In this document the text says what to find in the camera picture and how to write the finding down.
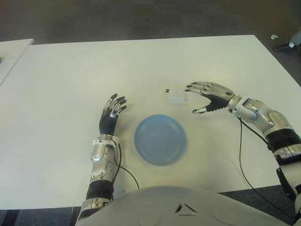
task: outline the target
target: black cable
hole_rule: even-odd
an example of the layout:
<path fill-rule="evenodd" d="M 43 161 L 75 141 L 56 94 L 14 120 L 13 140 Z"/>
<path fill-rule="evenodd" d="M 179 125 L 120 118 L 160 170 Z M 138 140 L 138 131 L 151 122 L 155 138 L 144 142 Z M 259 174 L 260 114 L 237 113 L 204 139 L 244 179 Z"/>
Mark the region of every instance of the black cable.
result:
<path fill-rule="evenodd" d="M 114 161 L 115 161 L 115 164 L 116 164 L 117 166 L 119 166 L 119 165 L 117 164 L 117 162 L 116 162 L 115 155 L 114 155 Z M 132 176 L 132 178 L 134 179 L 134 181 L 135 181 L 136 184 L 137 184 L 138 189 L 140 189 L 139 184 L 138 184 L 136 178 L 134 177 L 134 175 L 133 175 L 130 171 L 128 171 L 126 168 L 124 168 L 124 167 L 122 167 L 122 166 L 120 166 L 120 168 L 124 169 L 126 172 L 128 172 L 128 173 Z"/>
<path fill-rule="evenodd" d="M 245 123 L 241 120 L 241 118 L 239 118 L 239 117 L 237 117 L 237 118 L 240 120 L 240 122 L 241 122 L 244 126 L 246 126 L 249 130 L 251 130 L 254 134 L 256 134 L 261 140 L 263 140 L 264 143 L 266 143 L 267 146 L 269 146 L 269 143 L 268 143 L 262 136 L 260 136 L 255 130 L 253 130 L 253 129 L 250 128 L 247 124 L 245 124 Z"/>
<path fill-rule="evenodd" d="M 121 165 L 121 159 L 122 159 L 122 153 L 121 153 L 121 147 L 120 147 L 120 144 L 118 144 L 118 148 L 119 148 L 119 165 L 118 165 L 118 168 L 117 168 L 117 171 L 113 177 L 113 180 L 112 180 L 112 183 L 114 185 L 114 182 L 115 182 L 115 179 L 117 177 L 117 174 L 119 172 L 119 169 L 120 169 L 120 165 Z"/>
<path fill-rule="evenodd" d="M 250 184 L 250 182 L 248 181 L 248 179 L 246 178 L 245 174 L 244 174 L 244 171 L 243 171 L 243 168 L 241 166 L 241 144 L 242 144 L 242 134 L 243 134 L 243 122 L 241 120 L 241 118 L 239 118 L 239 121 L 240 121 L 240 145 L 239 145 L 239 165 L 240 165 L 240 170 L 246 180 L 246 182 L 248 183 L 248 185 L 253 189 L 253 191 L 255 191 L 263 200 L 265 200 L 267 203 L 269 203 L 271 206 L 275 207 L 277 210 L 283 212 L 285 215 L 287 215 L 289 218 L 291 219 L 294 219 L 291 215 L 285 213 L 282 209 L 278 208 L 276 205 L 272 204 L 269 200 L 267 200 L 265 197 L 263 197 L 260 193 L 258 193 L 255 188 L 253 188 L 253 186 Z"/>

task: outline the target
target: black joint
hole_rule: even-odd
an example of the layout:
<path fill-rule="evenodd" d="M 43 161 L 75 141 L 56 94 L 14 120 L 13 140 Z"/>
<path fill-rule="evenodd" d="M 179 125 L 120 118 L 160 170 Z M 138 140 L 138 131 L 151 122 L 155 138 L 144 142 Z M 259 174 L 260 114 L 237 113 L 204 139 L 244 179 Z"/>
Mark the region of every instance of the black joint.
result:
<path fill-rule="evenodd" d="M 301 193 L 301 184 L 299 184 L 298 186 L 296 186 L 295 189 L 298 192 L 298 194 L 300 194 Z"/>
<path fill-rule="evenodd" d="M 86 199 L 104 198 L 111 200 L 114 188 L 113 183 L 108 180 L 93 181 L 88 188 Z"/>
<path fill-rule="evenodd" d="M 291 186 L 289 185 L 287 179 L 285 178 L 282 170 L 280 168 L 278 168 L 276 170 L 276 173 L 279 178 L 280 184 L 282 185 L 282 188 L 283 188 L 284 192 L 286 193 L 287 197 L 291 200 L 295 200 L 296 195 L 293 192 Z"/>
<path fill-rule="evenodd" d="M 298 213 L 296 214 L 296 216 L 294 217 L 294 224 L 297 222 L 297 220 L 299 220 L 301 218 L 301 208 L 299 209 Z"/>
<path fill-rule="evenodd" d="M 106 117 L 103 121 L 99 124 L 99 131 L 100 134 L 108 134 L 108 135 L 114 135 L 115 126 L 117 123 L 117 116 L 115 118 L 112 118 L 110 116 Z"/>
<path fill-rule="evenodd" d="M 271 132 L 266 136 L 266 140 L 273 153 L 283 147 L 301 144 L 300 137 L 293 129 L 280 129 Z"/>

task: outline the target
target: robot forearm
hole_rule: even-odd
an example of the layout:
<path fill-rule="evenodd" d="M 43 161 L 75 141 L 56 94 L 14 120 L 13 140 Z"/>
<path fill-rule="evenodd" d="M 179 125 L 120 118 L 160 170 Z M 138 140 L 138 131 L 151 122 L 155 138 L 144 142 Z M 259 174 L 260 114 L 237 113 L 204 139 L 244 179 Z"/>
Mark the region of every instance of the robot forearm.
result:
<path fill-rule="evenodd" d="M 234 96 L 229 111 L 253 124 L 266 138 L 279 168 L 277 175 L 285 193 L 295 200 L 296 219 L 301 218 L 301 139 L 286 117 L 262 101 Z"/>
<path fill-rule="evenodd" d="M 262 132 L 278 164 L 277 175 L 286 194 L 295 200 L 296 219 L 301 221 L 301 139 L 281 113 L 271 110 L 262 101 L 236 96 L 227 87 L 214 82 L 193 82 L 186 91 L 211 100 L 192 113 L 206 113 L 228 107 L 237 117 L 253 124 Z"/>
<path fill-rule="evenodd" d="M 113 198 L 114 147 L 119 143 L 119 138 L 114 136 L 114 130 L 119 114 L 127 107 L 122 106 L 126 102 L 125 97 L 115 99 L 116 97 L 117 94 L 114 94 L 107 101 L 99 122 L 99 139 L 93 141 L 91 179 L 77 223 L 106 206 Z"/>

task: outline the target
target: floor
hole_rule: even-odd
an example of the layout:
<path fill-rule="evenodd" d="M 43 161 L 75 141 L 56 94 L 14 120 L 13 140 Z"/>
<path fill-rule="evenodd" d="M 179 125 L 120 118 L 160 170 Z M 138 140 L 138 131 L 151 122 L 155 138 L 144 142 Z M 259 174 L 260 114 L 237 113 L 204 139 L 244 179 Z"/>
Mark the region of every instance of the floor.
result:
<path fill-rule="evenodd" d="M 0 21 L 0 41 L 34 38 L 35 44 L 254 34 L 301 85 L 300 48 L 272 49 L 301 26 L 300 0 L 0 0 Z M 280 186 L 259 191 L 293 214 Z M 292 224 L 252 190 L 223 195 Z M 75 209 L 21 210 L 15 225 L 67 226 Z M 6 214 L 0 210 L 0 223 Z"/>

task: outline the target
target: white desk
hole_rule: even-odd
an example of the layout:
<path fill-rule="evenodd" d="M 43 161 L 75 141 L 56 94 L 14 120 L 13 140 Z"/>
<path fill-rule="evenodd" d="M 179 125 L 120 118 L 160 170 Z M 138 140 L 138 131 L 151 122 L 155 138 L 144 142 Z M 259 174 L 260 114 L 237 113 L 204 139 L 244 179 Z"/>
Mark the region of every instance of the white desk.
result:
<path fill-rule="evenodd" d="M 301 89 L 252 35 L 30 46 L 0 88 L 0 209 L 79 206 L 91 173 L 92 140 L 108 97 L 125 95 L 123 162 L 141 187 L 178 185 L 216 192 L 248 189 L 238 164 L 239 121 L 226 109 L 191 114 L 208 100 L 192 93 L 179 106 L 165 89 L 215 81 L 264 101 L 301 134 Z M 134 147 L 136 126 L 166 114 L 187 135 L 176 163 L 148 164 Z M 278 185 L 265 144 L 244 129 L 242 164 L 255 187 Z M 120 170 L 114 197 L 135 189 Z"/>
<path fill-rule="evenodd" d="M 33 39 L 0 42 L 0 86 Z"/>

